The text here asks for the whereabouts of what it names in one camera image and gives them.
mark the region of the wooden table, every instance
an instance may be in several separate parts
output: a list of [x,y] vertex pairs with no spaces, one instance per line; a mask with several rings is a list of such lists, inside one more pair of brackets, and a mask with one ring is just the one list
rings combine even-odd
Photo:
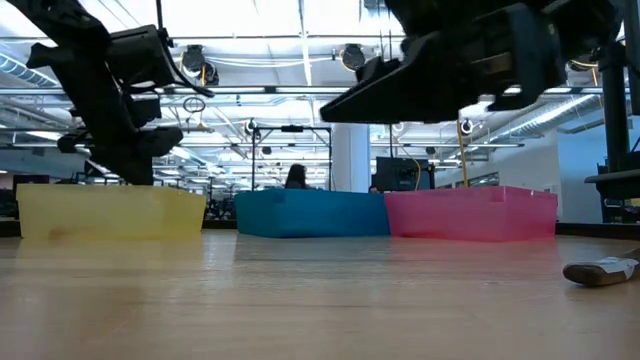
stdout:
[[1,359],[638,359],[640,283],[566,261],[636,242],[389,239],[0,248]]

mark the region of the ceiling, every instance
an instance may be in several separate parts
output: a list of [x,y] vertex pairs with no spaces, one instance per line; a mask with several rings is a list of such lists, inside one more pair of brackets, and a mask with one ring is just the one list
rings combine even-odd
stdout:
[[[110,31],[157,23],[154,0],[81,0],[81,3]],[[342,65],[339,56],[335,56],[340,54],[345,44],[360,44],[367,58],[401,55],[399,45],[402,41],[402,29],[395,18],[384,9],[380,13],[377,9],[366,9],[359,0],[164,0],[162,6],[164,25],[175,40],[176,47],[172,49],[174,59],[180,61],[187,45],[203,45],[207,60],[219,72],[221,87],[351,86],[355,84],[354,74]],[[0,13],[3,14],[0,24],[0,55],[24,64],[33,43],[39,41],[45,45],[54,45],[4,0],[0,0]],[[45,80],[55,81],[48,69],[41,70],[40,75]],[[591,72],[570,72],[569,85],[592,86],[594,81],[597,82],[598,78],[594,79]],[[35,88],[35,85],[21,80],[15,73],[0,71],[0,87],[27,89]],[[181,168],[177,170],[181,176],[206,178],[214,174],[211,172],[212,167],[220,169],[221,166],[224,174],[217,174],[220,185],[238,183],[244,186],[246,180],[242,180],[242,177],[251,171],[251,163],[246,160],[250,148],[234,149],[230,144],[247,141],[244,132],[247,121],[253,119],[259,126],[327,126],[321,122],[318,109],[332,97],[334,96],[313,94],[218,95],[213,100],[207,100],[205,110],[196,114],[190,114],[183,108],[186,96],[164,97],[163,118],[153,125],[179,125],[184,129],[199,126],[199,129],[186,134],[185,143],[200,146],[184,147],[190,156],[204,161],[209,167],[197,171]],[[3,103],[3,99],[12,103]],[[468,140],[475,142],[475,139],[491,138],[492,134],[506,133],[504,129],[513,129],[523,121],[531,121],[531,111],[537,111],[535,114],[539,117],[541,112],[551,111],[567,100],[566,97],[547,96],[524,111],[498,114],[488,114],[484,108],[490,102],[481,101],[478,105],[463,109],[461,117],[471,119],[476,124],[471,140]],[[22,109],[21,116],[0,116],[1,126],[59,129],[75,125],[65,110],[71,104],[63,97],[0,97],[0,106],[4,105],[6,109],[16,102],[26,108]],[[40,116],[42,113],[47,115],[45,119]],[[381,146],[389,143],[389,129],[373,126],[371,134],[372,143],[378,144],[372,148],[372,157],[389,154],[389,148]],[[394,127],[393,134],[402,143],[457,141],[455,123],[409,123]],[[522,136],[511,137],[511,134],[509,132],[506,138],[500,137],[500,141],[513,143],[522,139]],[[59,136],[56,132],[31,131],[20,133],[17,138],[24,142],[51,143],[56,136]],[[539,134],[533,132],[526,136],[535,137]],[[274,147],[271,155],[257,154],[263,162],[258,183],[279,183],[286,175],[286,164],[297,159],[313,170],[318,185],[324,185],[328,177],[327,163],[319,160],[313,162],[314,159],[326,159],[328,156],[322,141],[322,134],[312,132],[274,132],[264,140],[265,144],[314,145],[306,148]],[[211,147],[204,148],[203,144],[211,144]],[[412,156],[427,157],[424,146],[407,147],[406,150]],[[479,160],[486,158],[490,151],[492,150],[474,150]],[[438,149],[434,157],[455,160],[457,154],[451,149]],[[164,173],[175,173],[174,166],[189,166],[188,161],[183,163],[176,158],[169,156],[160,159],[158,174],[161,175],[163,169],[166,170]],[[268,159],[280,161],[268,162]]]

